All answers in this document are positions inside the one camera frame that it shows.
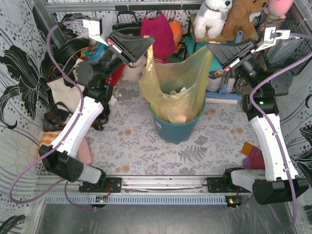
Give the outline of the blue floor mop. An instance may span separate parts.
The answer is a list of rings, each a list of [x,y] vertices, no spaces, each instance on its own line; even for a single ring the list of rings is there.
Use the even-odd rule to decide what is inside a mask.
[[[209,77],[217,77],[220,75],[225,76],[225,83],[222,88],[220,88],[217,92],[209,92],[206,90],[205,100],[207,103],[225,103],[225,104],[240,104],[242,101],[242,95],[239,93],[227,93],[226,87],[229,78],[230,71],[223,72],[222,68],[216,71],[209,72]]]

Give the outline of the yellow trash bag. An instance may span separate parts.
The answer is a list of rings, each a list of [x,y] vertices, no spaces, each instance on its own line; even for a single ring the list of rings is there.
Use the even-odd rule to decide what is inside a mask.
[[[179,63],[155,63],[153,49],[147,51],[147,63],[138,81],[143,97],[161,120],[182,124],[194,120],[205,101],[208,73],[213,55],[202,47]],[[171,91],[187,91],[171,96]]]

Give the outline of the teal trash bin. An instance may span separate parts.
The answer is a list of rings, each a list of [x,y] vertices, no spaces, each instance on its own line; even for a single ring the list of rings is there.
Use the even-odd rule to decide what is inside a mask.
[[[199,118],[203,115],[205,107],[206,102],[203,101],[201,111],[194,120],[187,123],[175,124],[163,121],[159,117],[157,117],[156,114],[153,112],[151,105],[149,104],[149,110],[152,114],[153,124],[156,133],[164,141],[173,144],[180,144],[181,142],[187,141],[190,138]]]

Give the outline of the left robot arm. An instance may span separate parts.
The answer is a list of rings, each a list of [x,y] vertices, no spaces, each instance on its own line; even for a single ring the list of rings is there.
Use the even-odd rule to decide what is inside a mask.
[[[137,62],[155,42],[153,36],[127,36],[113,31],[103,37],[89,33],[89,38],[106,45],[96,62],[81,62],[76,66],[76,83],[84,86],[77,109],[58,137],[49,145],[41,146],[40,157],[45,169],[66,181],[81,181],[88,192],[102,192],[109,185],[106,173],[96,167],[76,160],[78,148],[87,131],[98,116],[108,119],[109,100],[113,86],[106,82],[122,63]]]

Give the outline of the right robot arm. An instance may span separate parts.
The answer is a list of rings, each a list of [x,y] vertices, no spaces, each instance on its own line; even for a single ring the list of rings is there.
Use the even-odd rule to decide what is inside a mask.
[[[291,70],[311,54],[273,71],[264,71],[253,53],[261,50],[251,39],[237,44],[208,43],[208,50],[224,71],[236,71],[252,87],[243,101],[243,110],[256,132],[262,151],[265,174],[255,169],[230,169],[229,179],[237,187],[253,193],[260,205],[295,202],[308,188],[292,165],[281,133],[279,109],[275,98],[288,94],[293,76]]]

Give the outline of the cream canvas tote bag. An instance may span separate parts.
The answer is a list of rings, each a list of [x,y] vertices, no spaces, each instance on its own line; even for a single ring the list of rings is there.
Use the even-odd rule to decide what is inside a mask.
[[[48,82],[47,85],[52,90],[54,103],[62,102],[71,112],[74,112],[80,102],[80,92],[74,86],[65,85],[63,77]]]

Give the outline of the crumpled paper trash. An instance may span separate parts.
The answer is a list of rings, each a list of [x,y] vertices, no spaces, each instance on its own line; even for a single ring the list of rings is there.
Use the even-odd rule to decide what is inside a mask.
[[[185,93],[187,91],[186,87],[181,88],[179,91],[171,91],[170,95],[171,96],[176,96],[176,95],[180,95],[182,93]]]

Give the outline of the cream plush sheep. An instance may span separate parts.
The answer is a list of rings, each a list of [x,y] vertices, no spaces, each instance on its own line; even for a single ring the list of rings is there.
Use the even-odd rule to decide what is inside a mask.
[[[132,66],[125,65],[121,78],[123,81],[138,81],[143,73],[146,65],[146,57],[142,56],[137,62]]]

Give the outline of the white sneakers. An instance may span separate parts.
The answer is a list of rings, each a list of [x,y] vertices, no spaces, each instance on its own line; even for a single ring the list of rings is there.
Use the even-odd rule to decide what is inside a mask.
[[[208,85],[206,86],[206,90],[209,92],[217,92],[220,88],[223,87],[225,83],[225,76],[220,75],[215,78],[208,77]],[[226,92],[231,93],[235,83],[235,73],[234,71],[230,71]]]

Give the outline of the magenta fabric hat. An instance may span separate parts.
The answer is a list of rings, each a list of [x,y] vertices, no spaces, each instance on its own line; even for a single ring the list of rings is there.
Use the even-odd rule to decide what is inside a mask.
[[[149,35],[155,38],[153,53],[157,59],[166,59],[175,52],[176,46],[173,33],[163,14],[155,19],[145,17],[141,24],[140,35]]]

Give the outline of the silver foil pouch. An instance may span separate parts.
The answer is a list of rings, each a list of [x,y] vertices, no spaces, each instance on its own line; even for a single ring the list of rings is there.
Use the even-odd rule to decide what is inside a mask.
[[[278,40],[276,44],[267,52],[268,62],[278,63],[290,58],[303,40],[303,38],[299,37],[290,37],[290,39]]]

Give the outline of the teal folded cloth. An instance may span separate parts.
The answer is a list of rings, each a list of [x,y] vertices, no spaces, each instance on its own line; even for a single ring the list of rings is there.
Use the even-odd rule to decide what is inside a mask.
[[[186,44],[187,51],[188,51],[189,55],[192,55],[194,47],[195,47],[194,39],[190,36],[186,36],[183,39],[183,41]],[[201,47],[206,46],[206,45],[207,45],[207,42],[198,42],[196,47],[195,47],[195,51],[199,50]],[[221,65],[218,63],[218,61],[215,58],[213,58],[209,71],[212,72],[212,71],[216,71],[218,69],[221,69]]]

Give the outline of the white plush dog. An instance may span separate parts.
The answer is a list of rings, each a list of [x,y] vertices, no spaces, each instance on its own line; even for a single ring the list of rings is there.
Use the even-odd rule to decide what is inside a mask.
[[[232,0],[205,0],[194,20],[194,34],[196,38],[217,38],[225,25],[228,11],[232,7]]]

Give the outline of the orange checkered cloth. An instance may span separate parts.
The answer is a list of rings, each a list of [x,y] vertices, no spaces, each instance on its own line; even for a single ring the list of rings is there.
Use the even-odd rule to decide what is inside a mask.
[[[41,136],[41,140],[40,140],[40,143],[39,143],[39,147],[38,147],[38,150],[37,150],[37,158],[40,157],[39,155],[39,148],[42,146],[42,145],[45,145],[45,146],[49,146],[52,141],[57,138],[57,136],[61,133],[61,131],[55,131],[55,132],[43,132],[42,133],[42,136]]]

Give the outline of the purple orange sock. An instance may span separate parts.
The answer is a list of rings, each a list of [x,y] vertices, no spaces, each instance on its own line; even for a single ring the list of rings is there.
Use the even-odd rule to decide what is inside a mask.
[[[244,168],[265,170],[263,154],[258,147],[245,142],[241,153],[246,156],[242,161]]]

